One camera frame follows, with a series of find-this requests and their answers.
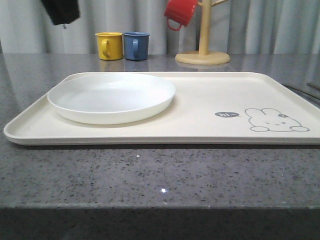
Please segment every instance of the mug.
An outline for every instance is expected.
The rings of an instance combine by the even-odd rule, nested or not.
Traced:
[[[164,12],[168,27],[173,31],[179,31],[182,25],[186,27],[194,15],[197,4],[198,0],[169,0]],[[179,28],[171,27],[169,19],[179,23]]]
[[[95,35],[101,60],[119,60],[124,57],[121,32],[98,32]]]
[[[148,58],[149,36],[150,34],[147,32],[124,32],[124,58],[135,61],[146,60]]]

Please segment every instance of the plate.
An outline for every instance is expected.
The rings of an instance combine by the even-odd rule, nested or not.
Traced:
[[[141,73],[81,76],[52,88],[47,99],[72,121],[110,125],[152,117],[171,103],[175,86],[162,77]]]

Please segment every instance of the granite countertop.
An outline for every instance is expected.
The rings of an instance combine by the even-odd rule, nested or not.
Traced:
[[[311,92],[306,83],[320,83],[318,55],[188,68],[167,55],[0,54],[1,128],[71,74],[123,71],[257,72]],[[1,208],[320,207],[319,145],[21,146],[3,132],[0,145]]]

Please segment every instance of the blue mug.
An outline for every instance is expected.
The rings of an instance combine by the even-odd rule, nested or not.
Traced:
[[[147,32],[124,32],[124,58],[134,61],[146,60],[148,58],[149,36],[150,34]]]

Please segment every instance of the black cloth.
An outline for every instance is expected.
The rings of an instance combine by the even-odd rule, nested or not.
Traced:
[[[53,25],[69,24],[80,17],[78,0],[41,0]]]

